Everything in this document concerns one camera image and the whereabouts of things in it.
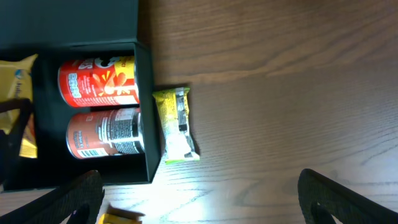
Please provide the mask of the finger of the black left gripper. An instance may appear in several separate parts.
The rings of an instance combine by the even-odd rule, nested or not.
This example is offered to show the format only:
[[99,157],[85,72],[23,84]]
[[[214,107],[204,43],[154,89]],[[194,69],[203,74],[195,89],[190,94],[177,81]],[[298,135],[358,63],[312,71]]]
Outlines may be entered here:
[[32,113],[32,103],[27,98],[13,99],[1,103],[1,112],[19,110],[19,115],[9,134],[1,130],[1,187],[5,187],[9,178],[13,179],[20,166],[25,167],[32,159],[20,159],[19,153],[24,130]]

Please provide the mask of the long yellow snack packet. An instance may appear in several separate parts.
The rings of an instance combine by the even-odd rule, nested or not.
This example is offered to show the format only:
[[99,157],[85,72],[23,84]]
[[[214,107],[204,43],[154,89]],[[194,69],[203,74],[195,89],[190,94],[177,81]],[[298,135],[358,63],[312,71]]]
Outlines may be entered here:
[[[1,61],[1,103],[19,98],[27,98],[33,103],[31,69],[36,58],[37,54],[17,62]],[[25,127],[19,155],[37,158],[33,113]]]

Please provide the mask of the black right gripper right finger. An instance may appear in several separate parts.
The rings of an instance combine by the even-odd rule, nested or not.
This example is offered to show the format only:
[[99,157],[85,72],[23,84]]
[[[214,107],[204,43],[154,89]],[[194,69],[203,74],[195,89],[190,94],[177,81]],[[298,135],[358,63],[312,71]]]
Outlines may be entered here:
[[311,169],[301,171],[298,200],[305,223],[397,223],[397,213]]

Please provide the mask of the bright red Pringles can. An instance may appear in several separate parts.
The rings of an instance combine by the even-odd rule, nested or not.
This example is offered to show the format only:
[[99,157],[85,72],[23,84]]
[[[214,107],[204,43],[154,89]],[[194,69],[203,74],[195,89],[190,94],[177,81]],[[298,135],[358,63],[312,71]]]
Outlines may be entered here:
[[58,89],[74,108],[138,105],[135,57],[69,60],[58,69]]

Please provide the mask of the dark red Pringles can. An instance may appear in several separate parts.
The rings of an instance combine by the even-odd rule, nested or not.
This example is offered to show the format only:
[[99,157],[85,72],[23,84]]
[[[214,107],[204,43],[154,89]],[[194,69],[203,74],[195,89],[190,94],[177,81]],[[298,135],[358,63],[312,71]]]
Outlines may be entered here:
[[77,159],[143,154],[141,110],[118,110],[79,113],[69,121],[66,143]]

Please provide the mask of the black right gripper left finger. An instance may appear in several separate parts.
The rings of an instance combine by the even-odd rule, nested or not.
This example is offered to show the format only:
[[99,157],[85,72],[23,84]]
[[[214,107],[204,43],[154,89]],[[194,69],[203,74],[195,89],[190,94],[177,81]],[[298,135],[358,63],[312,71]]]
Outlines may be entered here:
[[91,170],[36,200],[1,216],[1,223],[95,224],[104,197],[100,173]]

